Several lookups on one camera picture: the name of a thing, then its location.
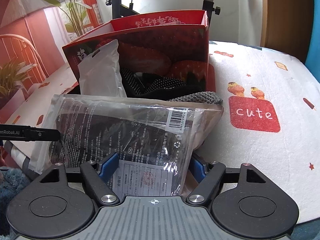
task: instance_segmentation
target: plastic packaging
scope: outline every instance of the plastic packaging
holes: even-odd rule
[[[29,168],[41,173],[56,162],[78,167],[117,152],[119,168],[109,185],[120,199],[177,195],[195,139],[203,141],[200,135],[222,112],[222,106],[200,103],[55,95],[42,127],[58,129],[63,143],[36,142]]]
[[[113,40],[89,54],[78,65],[82,95],[127,97],[119,67],[118,40]]]

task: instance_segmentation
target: triangular cutout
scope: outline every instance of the triangular cutout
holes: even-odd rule
[[[58,169],[54,169],[52,171],[50,171],[49,174],[47,174],[47,176],[45,176],[40,183],[48,183],[48,182],[59,182],[59,170]]]
[[[247,182],[265,183],[265,180],[261,178],[254,170],[247,169]]]

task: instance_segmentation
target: plant pot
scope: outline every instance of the plant pot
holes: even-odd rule
[[[21,89],[18,89],[5,106],[0,109],[1,122],[6,122],[24,101],[23,92]]]

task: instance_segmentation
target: silver screw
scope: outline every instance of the silver screw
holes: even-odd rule
[[[101,197],[101,201],[104,203],[112,203],[116,200],[117,200],[117,197],[113,195],[104,195]]]
[[[189,200],[193,203],[200,203],[204,201],[204,197],[201,195],[192,195],[189,197]]]

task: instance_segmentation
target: wooden panel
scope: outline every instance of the wooden panel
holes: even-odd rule
[[[261,46],[305,62],[313,14],[314,0],[264,0]]]

